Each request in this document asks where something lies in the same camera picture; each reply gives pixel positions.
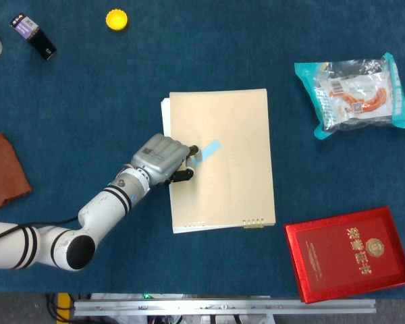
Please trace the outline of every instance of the yellow bottle cap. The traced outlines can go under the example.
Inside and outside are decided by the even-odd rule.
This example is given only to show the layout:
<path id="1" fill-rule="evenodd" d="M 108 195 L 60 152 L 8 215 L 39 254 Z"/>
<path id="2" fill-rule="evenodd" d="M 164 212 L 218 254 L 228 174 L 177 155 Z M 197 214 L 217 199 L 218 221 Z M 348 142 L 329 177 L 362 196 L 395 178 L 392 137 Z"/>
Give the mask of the yellow bottle cap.
<path id="1" fill-rule="evenodd" d="M 105 20 L 110 29 L 122 30 L 128 23 L 128 16 L 123 10 L 113 9 L 107 14 L 107 18 Z"/>

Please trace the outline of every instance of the gray floor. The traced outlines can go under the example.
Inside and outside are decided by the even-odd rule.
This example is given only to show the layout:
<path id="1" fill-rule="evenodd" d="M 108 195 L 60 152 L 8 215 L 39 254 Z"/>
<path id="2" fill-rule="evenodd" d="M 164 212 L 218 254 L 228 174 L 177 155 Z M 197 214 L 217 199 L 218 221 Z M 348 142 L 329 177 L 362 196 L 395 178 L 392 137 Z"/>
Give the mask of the gray floor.
<path id="1" fill-rule="evenodd" d="M 283 315 L 276 324 L 405 324 L 405 300 L 377 301 L 376 315 Z M 42 294 L 0 294 L 0 324 L 53 324 Z"/>

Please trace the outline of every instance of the notebook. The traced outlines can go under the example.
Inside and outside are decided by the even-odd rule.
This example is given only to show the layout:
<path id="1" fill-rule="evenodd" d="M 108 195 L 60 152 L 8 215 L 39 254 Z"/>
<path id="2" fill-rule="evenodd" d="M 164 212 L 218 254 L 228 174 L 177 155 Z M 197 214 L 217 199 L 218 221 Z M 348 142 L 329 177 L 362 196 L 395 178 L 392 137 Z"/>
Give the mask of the notebook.
<path id="1" fill-rule="evenodd" d="M 203 156 L 170 184 L 173 232 L 274 225 L 267 91 L 172 92 L 161 110 L 164 135 Z"/>

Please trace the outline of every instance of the metal frame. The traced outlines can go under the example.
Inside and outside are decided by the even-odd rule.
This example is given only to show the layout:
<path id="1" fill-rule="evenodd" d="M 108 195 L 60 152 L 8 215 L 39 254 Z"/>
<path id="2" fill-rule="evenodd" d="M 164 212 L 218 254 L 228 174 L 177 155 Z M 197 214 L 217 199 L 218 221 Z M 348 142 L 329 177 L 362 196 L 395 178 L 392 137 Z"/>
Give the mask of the metal frame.
<path id="1" fill-rule="evenodd" d="M 299 300 L 245 299 L 129 299 L 79 300 L 78 316 L 116 315 L 273 315 L 280 314 L 372 314 L 374 299 L 328 300 L 305 304 Z"/>

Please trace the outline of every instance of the gold emblem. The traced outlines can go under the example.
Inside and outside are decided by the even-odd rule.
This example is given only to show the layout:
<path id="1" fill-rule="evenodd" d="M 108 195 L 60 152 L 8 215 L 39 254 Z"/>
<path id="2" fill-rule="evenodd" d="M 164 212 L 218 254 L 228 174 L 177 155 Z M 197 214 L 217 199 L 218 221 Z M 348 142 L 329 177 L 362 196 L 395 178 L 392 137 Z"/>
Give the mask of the gold emblem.
<path id="1" fill-rule="evenodd" d="M 378 258 L 384 254 L 384 244 L 377 238 L 371 238 L 366 242 L 366 251 L 372 257 Z"/>

